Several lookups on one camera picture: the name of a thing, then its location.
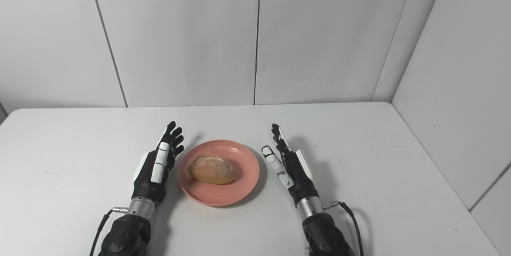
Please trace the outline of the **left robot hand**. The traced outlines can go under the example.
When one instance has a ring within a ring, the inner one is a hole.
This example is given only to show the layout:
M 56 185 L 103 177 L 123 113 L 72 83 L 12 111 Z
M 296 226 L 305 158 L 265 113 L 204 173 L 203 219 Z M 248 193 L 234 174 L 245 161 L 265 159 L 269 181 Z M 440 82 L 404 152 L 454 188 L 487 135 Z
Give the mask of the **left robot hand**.
M 166 196 L 166 182 L 177 156 L 184 151 L 182 128 L 171 121 L 155 150 L 148 152 L 134 180 L 133 199 L 148 199 L 158 207 Z

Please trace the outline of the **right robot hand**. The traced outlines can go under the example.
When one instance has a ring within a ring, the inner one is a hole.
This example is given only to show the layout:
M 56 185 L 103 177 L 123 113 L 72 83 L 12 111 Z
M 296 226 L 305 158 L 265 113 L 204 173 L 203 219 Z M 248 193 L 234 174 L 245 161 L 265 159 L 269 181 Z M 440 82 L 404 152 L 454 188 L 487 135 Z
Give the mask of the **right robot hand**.
M 280 156 L 268 145 L 262 147 L 261 152 L 266 161 L 273 168 L 277 178 L 288 190 L 295 205 L 305 199 L 311 200 L 313 197 L 319 198 L 319 193 L 314 185 L 314 181 L 307 173 L 309 169 L 306 166 L 301 151 L 294 151 L 290 147 L 281 127 L 273 123 L 271 125 L 272 139 L 275 142 L 276 150 Z

